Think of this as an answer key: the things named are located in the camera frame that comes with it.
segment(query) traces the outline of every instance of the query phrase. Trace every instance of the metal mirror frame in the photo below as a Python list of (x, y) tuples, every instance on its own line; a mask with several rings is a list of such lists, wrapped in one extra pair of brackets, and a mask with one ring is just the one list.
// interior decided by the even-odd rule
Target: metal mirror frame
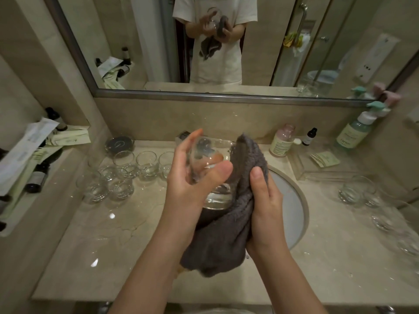
[[(235, 103), (261, 103), (276, 105), (307, 105), (358, 108), (364, 107), (368, 100), (347, 100), (336, 98), (308, 98), (308, 97), (277, 97), (244, 94), (214, 94), (214, 93), (193, 93), (193, 92), (162, 92), (146, 90), (115, 90), (101, 89), (97, 86), (95, 79), (87, 65), (83, 53), (74, 36), (71, 26), (58, 0), (44, 0), (52, 18), (55, 21), (82, 77), (84, 78), (91, 94), (96, 98), (119, 98), (119, 99), (147, 99), (147, 100), (181, 100), (195, 102), (235, 102)], [(411, 74), (419, 66), (419, 51), (412, 57), (403, 70), (389, 85), (389, 91), (397, 91)]]

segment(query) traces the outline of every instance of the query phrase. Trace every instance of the microfiber cloth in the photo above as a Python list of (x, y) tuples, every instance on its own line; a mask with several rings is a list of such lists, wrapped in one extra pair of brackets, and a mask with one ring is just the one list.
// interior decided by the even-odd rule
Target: microfiber cloth
[[(227, 21), (228, 17), (223, 15), (220, 22), (216, 23), (217, 36), (220, 38), (225, 36), (223, 29), (227, 28)], [(199, 52), (199, 56), (201, 56), (204, 61), (206, 61), (208, 58), (213, 57), (215, 52), (219, 51), (222, 46), (222, 43), (217, 41), (214, 36), (207, 37), (201, 43), (201, 51)]]
[(182, 267), (199, 270), (205, 277), (228, 272), (243, 263), (254, 209), (250, 171), (259, 166), (268, 180), (268, 164), (256, 142), (243, 134), (235, 148), (231, 153), (232, 174), (239, 169), (242, 175), (235, 186), (233, 202), (225, 210), (202, 210), (192, 243), (181, 259)]

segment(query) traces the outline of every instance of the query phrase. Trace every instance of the sink basin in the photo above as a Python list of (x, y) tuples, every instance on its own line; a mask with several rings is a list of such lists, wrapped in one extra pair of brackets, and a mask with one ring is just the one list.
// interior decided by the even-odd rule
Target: sink basin
[(308, 227), (309, 213), (307, 200), (298, 185), (287, 175), (269, 166), (272, 178), (284, 195), (282, 205), (285, 239), (288, 248), (293, 248), (304, 236)]

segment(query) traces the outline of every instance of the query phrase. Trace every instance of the sink rim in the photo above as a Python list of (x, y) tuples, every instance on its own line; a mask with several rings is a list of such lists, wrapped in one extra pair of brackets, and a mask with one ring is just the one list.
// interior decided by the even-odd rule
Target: sink rim
[(307, 202), (306, 196), (304, 195), (304, 192), (301, 190), (301, 188), (298, 186), (298, 184), (296, 182), (294, 182), (288, 175), (286, 175), (281, 170), (273, 167), (272, 165), (268, 165), (268, 169), (270, 171), (273, 171), (274, 173), (278, 174), (283, 179), (285, 179), (296, 190), (296, 192), (297, 192), (297, 194), (298, 194), (298, 196), (300, 197), (300, 200), (301, 200), (302, 210), (304, 212), (304, 227), (302, 229), (302, 232), (301, 232), (300, 236), (298, 237), (298, 240), (294, 243), (294, 245), (292, 245), (289, 248), (291, 250), (301, 241), (301, 239), (304, 237), (304, 235), (307, 232), (308, 224), (310, 223), (310, 210), (308, 208), (308, 202)]

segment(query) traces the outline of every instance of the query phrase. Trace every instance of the acrylic tray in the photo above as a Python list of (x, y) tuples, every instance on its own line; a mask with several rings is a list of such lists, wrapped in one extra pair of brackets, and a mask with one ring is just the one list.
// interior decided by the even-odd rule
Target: acrylic tray
[[(356, 149), (342, 150), (334, 145), (335, 139), (316, 137), (310, 146), (293, 146), (288, 154), (292, 170), (297, 180), (345, 181), (354, 175), (370, 174), (370, 171), (359, 161)], [(313, 153), (332, 152), (340, 164), (321, 168), (310, 157)]]

